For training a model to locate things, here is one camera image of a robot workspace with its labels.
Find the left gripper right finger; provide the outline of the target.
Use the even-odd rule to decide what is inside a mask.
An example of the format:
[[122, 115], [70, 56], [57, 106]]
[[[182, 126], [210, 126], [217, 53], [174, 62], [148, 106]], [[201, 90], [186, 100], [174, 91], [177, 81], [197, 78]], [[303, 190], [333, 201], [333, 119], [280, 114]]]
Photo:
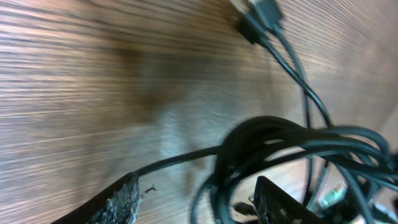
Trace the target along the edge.
[[257, 178], [253, 204], [259, 223], [328, 224], [264, 176]]

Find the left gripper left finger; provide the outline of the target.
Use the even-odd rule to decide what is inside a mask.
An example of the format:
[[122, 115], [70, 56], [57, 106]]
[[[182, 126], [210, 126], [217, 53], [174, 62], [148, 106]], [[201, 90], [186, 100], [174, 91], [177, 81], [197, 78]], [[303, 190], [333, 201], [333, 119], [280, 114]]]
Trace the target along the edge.
[[53, 224], [134, 224], [139, 209], [139, 178], [130, 172]]

